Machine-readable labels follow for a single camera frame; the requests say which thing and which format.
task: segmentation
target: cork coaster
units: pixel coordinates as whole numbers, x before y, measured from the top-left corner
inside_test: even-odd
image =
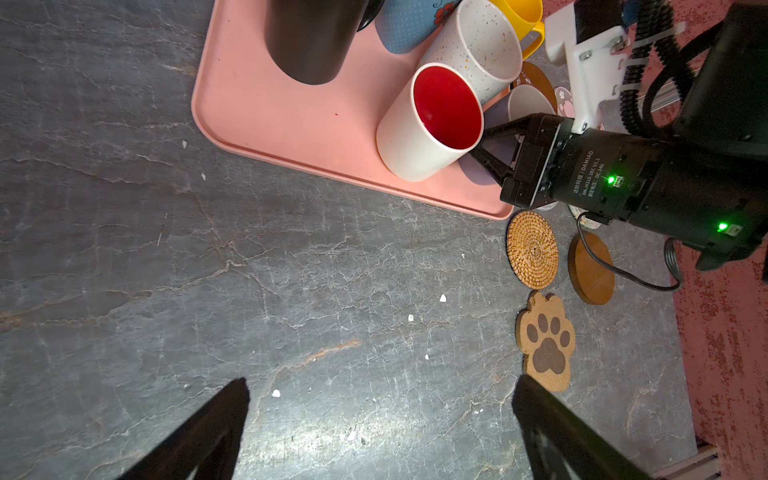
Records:
[[[558,273],[558,244],[544,218],[530,210],[515,215],[507,229],[507,256],[528,288],[541,290]]]
[[[587,245],[609,265],[613,265],[611,253],[603,240],[593,233],[584,232]],[[576,234],[568,249],[568,275],[579,297],[591,305],[605,305],[614,295],[616,275],[592,260],[581,237]]]
[[[536,87],[536,90],[540,91],[547,98],[547,101],[552,105],[552,109],[554,111],[558,110],[558,98],[554,94],[552,83],[539,67],[524,61],[520,75],[512,82],[513,88],[522,84],[529,84]]]
[[[573,323],[565,317],[559,297],[551,293],[544,297],[533,292],[528,298],[528,309],[518,316],[515,337],[525,354],[525,373],[550,392],[568,388],[576,332]]]

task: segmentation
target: white mug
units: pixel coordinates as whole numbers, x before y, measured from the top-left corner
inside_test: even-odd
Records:
[[[536,87],[522,84],[512,88],[507,96],[485,112],[485,127],[496,127],[530,114],[554,114],[549,100]],[[511,165],[518,147],[515,136],[494,138],[483,142],[483,148],[507,165]],[[477,185],[493,185],[496,181],[470,154],[464,155],[458,164],[464,174]]]
[[[489,0],[464,0],[419,64],[430,62],[455,68],[485,104],[520,75],[523,55],[499,7]]]
[[[416,71],[384,114],[376,147],[389,171],[420,182],[474,148],[483,126],[469,83],[453,68],[431,63]]]

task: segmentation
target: white mounting bracket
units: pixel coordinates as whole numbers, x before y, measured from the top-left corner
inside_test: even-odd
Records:
[[[544,22],[549,61],[555,65],[568,64],[575,112],[571,131],[581,134],[588,128],[598,128],[600,103],[619,98],[629,55],[615,52],[629,45],[627,33],[616,25],[577,44],[573,3],[549,15]]]

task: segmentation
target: black mug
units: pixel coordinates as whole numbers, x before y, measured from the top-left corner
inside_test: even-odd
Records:
[[[311,85],[333,80],[355,32],[367,27],[384,0],[270,0],[266,49],[290,77]]]

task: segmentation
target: paw print coaster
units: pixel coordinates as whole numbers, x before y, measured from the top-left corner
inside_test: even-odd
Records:
[[[523,370],[550,392],[562,392],[571,382],[571,356],[576,332],[565,318],[563,302],[539,292],[528,298],[528,309],[518,316],[518,346],[525,354]]]

